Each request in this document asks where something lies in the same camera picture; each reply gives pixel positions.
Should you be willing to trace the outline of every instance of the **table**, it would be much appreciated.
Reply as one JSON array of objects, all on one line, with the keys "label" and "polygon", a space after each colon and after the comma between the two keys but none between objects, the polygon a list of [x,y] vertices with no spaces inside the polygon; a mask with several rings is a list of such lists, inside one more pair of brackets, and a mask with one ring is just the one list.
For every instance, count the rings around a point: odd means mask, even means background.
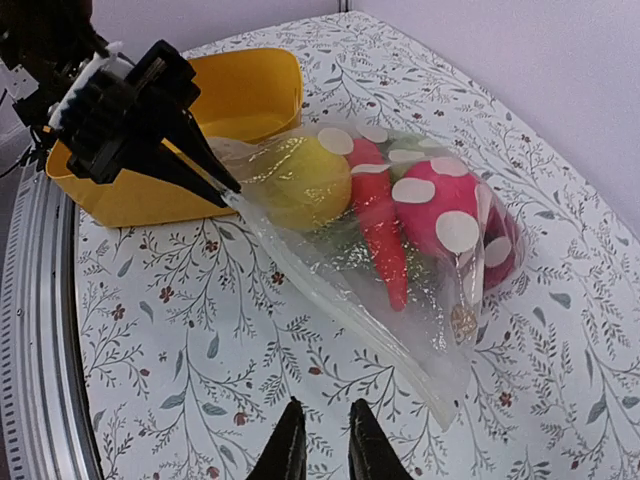
[{"label": "table", "polygon": [[525,228],[527,259],[487,295],[466,402],[443,433],[393,365],[327,319],[237,219],[107,230],[80,215],[77,304],[107,479],[243,479],[291,395],[309,478],[347,478],[365,396],[414,478],[640,475],[640,245],[598,193],[490,92],[362,13],[250,32],[189,57],[278,46],[304,122],[434,136]]}]

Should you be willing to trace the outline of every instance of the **transparent plastic bag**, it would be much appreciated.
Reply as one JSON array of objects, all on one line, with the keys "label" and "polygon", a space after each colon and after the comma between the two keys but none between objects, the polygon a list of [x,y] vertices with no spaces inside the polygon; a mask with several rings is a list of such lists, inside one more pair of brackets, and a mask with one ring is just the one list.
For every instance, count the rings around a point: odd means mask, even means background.
[{"label": "transparent plastic bag", "polygon": [[430,138],[312,125],[261,145],[209,139],[226,200],[294,285],[386,356],[443,428],[464,401],[484,289],[519,266],[519,229]]}]

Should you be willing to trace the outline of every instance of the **toy vegetable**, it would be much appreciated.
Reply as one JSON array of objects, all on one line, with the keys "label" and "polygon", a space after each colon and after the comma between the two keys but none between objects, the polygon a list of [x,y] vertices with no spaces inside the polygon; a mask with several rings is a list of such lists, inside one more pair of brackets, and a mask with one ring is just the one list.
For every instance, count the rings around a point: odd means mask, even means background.
[{"label": "toy vegetable", "polygon": [[[391,307],[401,311],[407,304],[407,261],[391,198],[391,178],[372,142],[354,140],[348,156],[351,166],[351,198],[378,274],[389,293]],[[383,171],[376,171],[380,166]]]}]

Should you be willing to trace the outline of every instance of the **yellow toy fruit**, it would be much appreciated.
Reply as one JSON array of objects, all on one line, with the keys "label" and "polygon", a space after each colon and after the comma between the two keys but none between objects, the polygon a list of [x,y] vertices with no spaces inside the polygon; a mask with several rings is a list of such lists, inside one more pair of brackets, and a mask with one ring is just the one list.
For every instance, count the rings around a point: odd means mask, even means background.
[{"label": "yellow toy fruit", "polygon": [[271,145],[254,156],[251,165],[250,188],[279,227],[315,230],[342,215],[351,200],[347,160],[326,150],[315,137]]}]

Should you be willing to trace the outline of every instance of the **yellow bin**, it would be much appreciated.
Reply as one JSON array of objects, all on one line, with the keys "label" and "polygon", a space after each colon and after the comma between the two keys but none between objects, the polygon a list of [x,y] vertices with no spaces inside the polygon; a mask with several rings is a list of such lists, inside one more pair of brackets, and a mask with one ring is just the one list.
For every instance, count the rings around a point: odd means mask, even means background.
[{"label": "yellow bin", "polygon": [[[202,90],[191,112],[205,136],[258,143],[300,125],[303,83],[292,53],[259,48],[201,57],[190,63],[197,73],[194,81]],[[69,156],[69,150],[58,142],[47,161],[47,174],[105,227],[231,213],[180,187],[129,170],[122,170],[111,185],[96,185],[71,174]]]}]

